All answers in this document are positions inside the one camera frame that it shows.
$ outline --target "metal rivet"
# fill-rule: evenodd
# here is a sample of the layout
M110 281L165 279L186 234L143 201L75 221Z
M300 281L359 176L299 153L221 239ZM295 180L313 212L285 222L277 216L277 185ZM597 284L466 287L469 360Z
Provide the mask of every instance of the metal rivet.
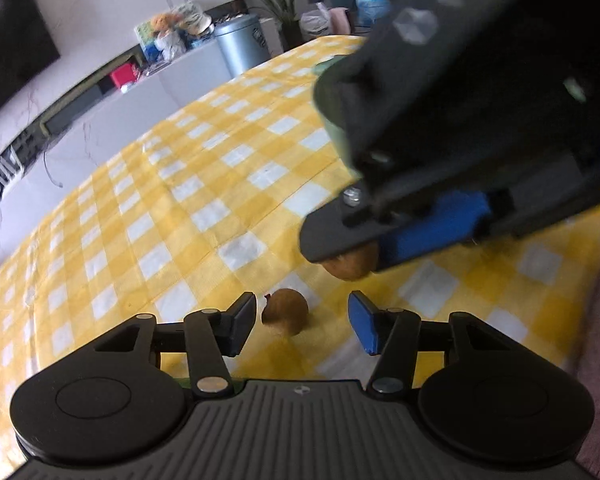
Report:
M349 187L342 194L344 203L348 206L355 207L360 203L362 192L357 187Z
M379 394L396 394L404 389L404 384L395 377L380 377L374 381L372 388Z
M203 377L196 386L205 394L218 394L229 387L229 383L222 377Z

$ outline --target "plastic bag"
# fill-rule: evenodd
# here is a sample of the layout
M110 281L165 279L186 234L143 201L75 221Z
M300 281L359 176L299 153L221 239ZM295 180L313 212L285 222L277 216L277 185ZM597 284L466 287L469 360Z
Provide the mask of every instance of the plastic bag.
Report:
M300 29L306 40L329 36L333 33L331 20L327 20L320 10L305 12L300 17Z

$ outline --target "blue gripper pad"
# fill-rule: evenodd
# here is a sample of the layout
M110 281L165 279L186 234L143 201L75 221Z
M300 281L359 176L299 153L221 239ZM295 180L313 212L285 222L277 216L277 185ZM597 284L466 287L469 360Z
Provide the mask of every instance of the blue gripper pad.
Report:
M369 355L378 355L380 339L374 324L374 314L379 310L372 304L360 301L355 294L349 294L349 322L358 336L362 348Z
M422 254L472 238L480 220L491 215L487 196L481 192L452 191L441 196L426 218L382 236L378 243L378 268L395 267Z

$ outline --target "ribbed black surface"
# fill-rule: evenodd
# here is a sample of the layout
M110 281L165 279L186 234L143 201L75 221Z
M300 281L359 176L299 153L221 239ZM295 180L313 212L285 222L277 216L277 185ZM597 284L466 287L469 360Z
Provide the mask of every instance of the ribbed black surface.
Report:
M299 388L303 385L310 391ZM249 381L237 397L199 404L176 438L136 462L99 470L61 470L31 461L12 478L583 480L590 476L573 463L536 472L497 472L460 462L427 440L404 406L369 399L355 381Z

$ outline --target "lid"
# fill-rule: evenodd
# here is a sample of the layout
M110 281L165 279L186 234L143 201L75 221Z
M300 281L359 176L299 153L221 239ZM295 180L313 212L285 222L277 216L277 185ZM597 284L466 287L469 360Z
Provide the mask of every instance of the lid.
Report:
M216 27L214 36L224 36L225 34L235 32L236 30L240 30L241 28L249 27L250 25L255 25L259 22L260 19L255 14L244 14L242 16L238 16L236 18L227 20L224 23L220 23Z

